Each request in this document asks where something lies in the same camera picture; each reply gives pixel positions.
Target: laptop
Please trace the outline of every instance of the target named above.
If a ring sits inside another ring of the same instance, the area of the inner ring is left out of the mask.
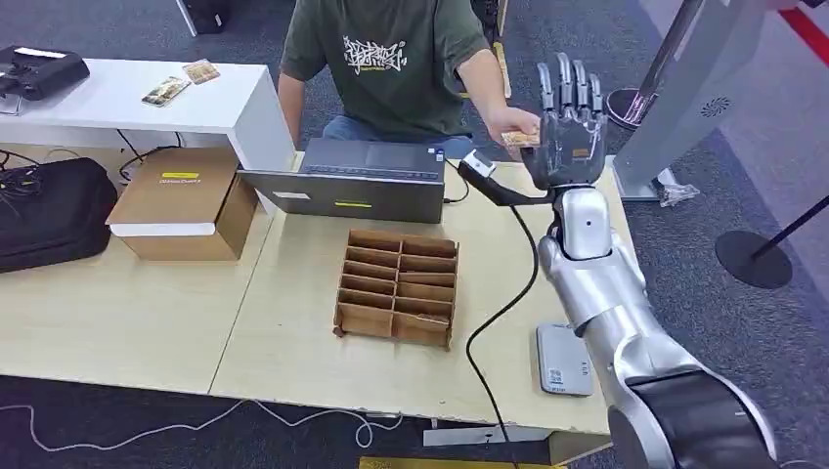
[[[444,154],[425,144],[313,139],[299,172],[239,170],[282,211],[440,223]]]

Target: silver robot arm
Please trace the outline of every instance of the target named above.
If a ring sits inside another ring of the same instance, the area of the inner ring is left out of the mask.
[[[593,186],[604,168],[607,127],[598,77],[565,54],[558,60],[557,100],[548,68],[539,64],[542,144],[522,150],[547,197],[498,186],[489,178],[495,163],[476,152],[461,162],[461,176],[497,205],[552,203],[555,220],[539,242],[541,269],[588,345],[625,467],[778,467],[770,426],[754,402],[654,318],[644,275]]]

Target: jeans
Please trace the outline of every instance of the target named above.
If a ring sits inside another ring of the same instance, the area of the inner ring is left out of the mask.
[[[444,151],[447,158],[461,159],[474,146],[472,139],[463,135],[452,137],[420,137],[384,134],[359,120],[338,115],[323,130],[323,137],[333,140],[362,140],[365,142],[393,142],[408,144],[432,144]]]

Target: laptop keyboard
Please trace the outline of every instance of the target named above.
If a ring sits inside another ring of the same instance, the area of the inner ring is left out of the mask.
[[[334,176],[360,176],[377,179],[411,179],[416,181],[438,181],[438,173],[419,171],[398,171],[394,169],[347,168],[342,166],[328,166],[323,164],[309,164],[304,168],[305,173],[330,174]]]

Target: gray carpet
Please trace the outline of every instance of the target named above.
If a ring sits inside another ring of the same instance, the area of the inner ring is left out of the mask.
[[[236,6],[228,30],[219,36],[189,36],[172,0],[116,4],[105,0],[3,2],[0,44],[21,43],[74,50],[91,58],[276,64],[292,8],[286,0],[248,0]],[[89,12],[96,11],[90,22]],[[504,46],[513,103],[538,108],[535,63],[554,61],[564,50],[599,72],[605,89],[634,85],[658,47],[659,36],[635,0],[511,0]],[[325,73],[308,90],[303,138],[319,135],[339,110]],[[474,113],[466,118],[475,140],[491,155]],[[627,138],[614,130],[611,147]],[[675,166],[684,182],[702,191],[673,209],[629,204],[626,210],[650,298],[664,327],[699,359],[732,378],[754,397],[771,420],[781,460],[829,462],[829,307],[795,258],[795,279],[768,292],[739,283],[719,266],[714,241],[721,233],[748,229],[771,235],[779,227],[763,206],[725,140],[715,133]],[[497,379],[496,370],[488,370]],[[137,428],[203,419],[228,402],[134,390],[45,381],[0,379],[0,405],[21,400],[43,405],[38,423],[51,443],[129,435]],[[288,410],[303,412],[303,409]],[[170,435],[113,453],[82,451],[47,456],[27,445],[21,415],[0,415],[0,464],[4,467],[354,467],[359,453],[443,454],[505,460],[505,448],[419,448],[410,420],[404,430],[378,435],[378,446],[358,451],[353,422],[287,432],[253,409],[215,429]],[[543,445],[515,449],[520,460],[543,459]],[[617,467],[612,450],[577,467]]]

